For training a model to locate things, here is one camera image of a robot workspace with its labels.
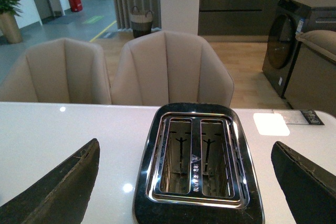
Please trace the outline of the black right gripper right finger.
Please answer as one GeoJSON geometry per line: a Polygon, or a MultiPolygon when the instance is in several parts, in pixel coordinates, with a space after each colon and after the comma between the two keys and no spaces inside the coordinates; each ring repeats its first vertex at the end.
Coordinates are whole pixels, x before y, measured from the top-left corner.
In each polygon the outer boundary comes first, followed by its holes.
{"type": "Polygon", "coordinates": [[[280,141],[271,161],[296,223],[335,223],[334,174],[280,141]]]}

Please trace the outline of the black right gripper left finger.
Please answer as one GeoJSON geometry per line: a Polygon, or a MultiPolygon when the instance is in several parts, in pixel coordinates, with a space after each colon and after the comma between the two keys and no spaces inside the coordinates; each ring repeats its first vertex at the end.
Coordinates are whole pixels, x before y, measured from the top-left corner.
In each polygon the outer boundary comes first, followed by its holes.
{"type": "Polygon", "coordinates": [[[1,223],[82,223],[96,182],[100,145],[93,138],[1,206],[1,223]]]}

